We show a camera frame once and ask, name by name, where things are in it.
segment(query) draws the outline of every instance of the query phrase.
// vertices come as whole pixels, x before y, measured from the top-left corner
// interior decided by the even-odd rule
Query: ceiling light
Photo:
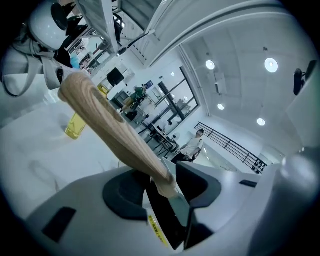
[[[218,109],[220,109],[220,110],[224,110],[224,109],[225,109],[225,106],[224,106],[224,105],[222,105],[222,104],[218,104]]]
[[[212,60],[207,60],[207,62],[205,63],[206,67],[210,70],[214,70],[216,65]]]
[[[258,125],[260,125],[260,126],[264,126],[264,125],[266,124],[266,121],[265,121],[264,119],[262,119],[262,118],[259,118],[256,122],[257,122]]]
[[[273,58],[267,58],[264,62],[264,66],[266,70],[268,70],[271,73],[274,73],[278,70],[278,63]]]

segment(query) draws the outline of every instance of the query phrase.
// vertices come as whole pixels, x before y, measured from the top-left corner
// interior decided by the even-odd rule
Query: glass wall
[[[181,68],[169,76],[148,93],[156,108],[144,122],[148,128],[151,124],[165,128],[166,134],[172,133],[199,105]]]

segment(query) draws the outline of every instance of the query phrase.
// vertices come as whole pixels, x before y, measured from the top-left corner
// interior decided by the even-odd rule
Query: wooden handle
[[[88,76],[77,72],[62,83],[58,96],[127,166],[153,177],[161,195],[176,195],[176,181],[137,132],[110,105]]]

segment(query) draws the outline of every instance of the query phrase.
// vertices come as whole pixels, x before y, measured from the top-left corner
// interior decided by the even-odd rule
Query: black railing
[[[267,164],[263,162],[260,158],[252,154],[250,151],[246,150],[243,146],[224,136],[220,132],[210,128],[209,126],[198,122],[194,127],[196,130],[203,129],[204,135],[217,143],[219,146],[223,147],[226,151],[234,155],[236,158],[241,160],[245,165],[251,168],[255,173],[261,174]]]

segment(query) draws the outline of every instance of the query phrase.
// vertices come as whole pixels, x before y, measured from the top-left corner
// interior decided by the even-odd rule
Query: yellow liquid
[[[104,87],[102,83],[100,83],[97,87],[99,91],[102,93],[102,95],[107,96],[109,90],[106,87]]]
[[[82,118],[75,113],[71,120],[69,121],[66,129],[65,134],[67,134],[71,139],[78,139],[81,132],[84,130],[86,126],[85,121],[82,120]]]

